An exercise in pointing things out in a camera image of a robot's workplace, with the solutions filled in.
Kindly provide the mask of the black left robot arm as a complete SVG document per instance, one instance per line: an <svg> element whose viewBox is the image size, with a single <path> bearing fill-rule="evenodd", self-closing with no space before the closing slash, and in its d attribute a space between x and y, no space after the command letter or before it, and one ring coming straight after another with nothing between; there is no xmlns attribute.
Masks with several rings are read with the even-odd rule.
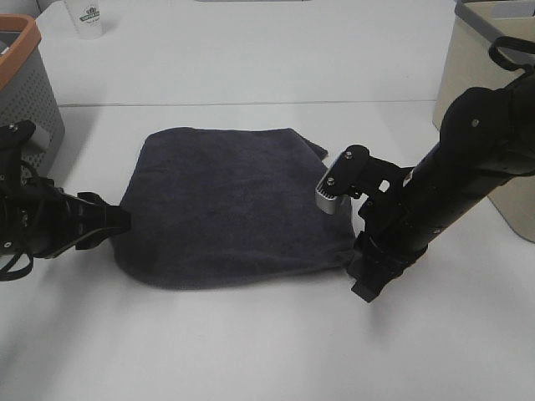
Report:
<svg viewBox="0 0 535 401"><path fill-rule="evenodd" d="M128 211L93 192L68 195L23 159L36 129L30 120L1 128L1 254L48 259L129 231Z"/></svg>

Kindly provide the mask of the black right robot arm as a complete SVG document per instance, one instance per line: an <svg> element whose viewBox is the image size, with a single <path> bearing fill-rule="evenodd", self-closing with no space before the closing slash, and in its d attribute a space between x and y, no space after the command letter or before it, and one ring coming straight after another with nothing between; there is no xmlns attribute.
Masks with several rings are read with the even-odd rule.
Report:
<svg viewBox="0 0 535 401"><path fill-rule="evenodd" d="M532 54L534 43L501 36L488 54L522 75L500 89L472 87L447 109L440 139L412 168L368 158L350 188L365 193L364 229L348 273L353 292L371 302L413 265L429 244L500 185L534 174L534 66L503 49Z"/></svg>

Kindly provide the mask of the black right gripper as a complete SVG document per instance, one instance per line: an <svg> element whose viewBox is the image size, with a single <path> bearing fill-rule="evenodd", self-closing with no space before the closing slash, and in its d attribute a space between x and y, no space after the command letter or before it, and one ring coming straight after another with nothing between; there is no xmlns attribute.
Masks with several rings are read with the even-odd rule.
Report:
<svg viewBox="0 0 535 401"><path fill-rule="evenodd" d="M366 201L359 210L365 221L356 240L360 252L347 268L355 279L353 293L372 302L425 253L431 242L426 208L425 195L400 195L385 204Z"/></svg>

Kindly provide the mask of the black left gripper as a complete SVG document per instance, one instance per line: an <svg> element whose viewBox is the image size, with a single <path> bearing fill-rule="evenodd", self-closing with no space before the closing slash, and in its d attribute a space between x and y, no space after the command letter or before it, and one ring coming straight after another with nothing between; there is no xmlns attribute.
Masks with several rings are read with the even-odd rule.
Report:
<svg viewBox="0 0 535 401"><path fill-rule="evenodd" d="M73 246L93 249L130 228L128 211L93 192L79 192L76 200L31 166L20 167L14 181L1 184L2 256L27 252L53 258Z"/></svg>

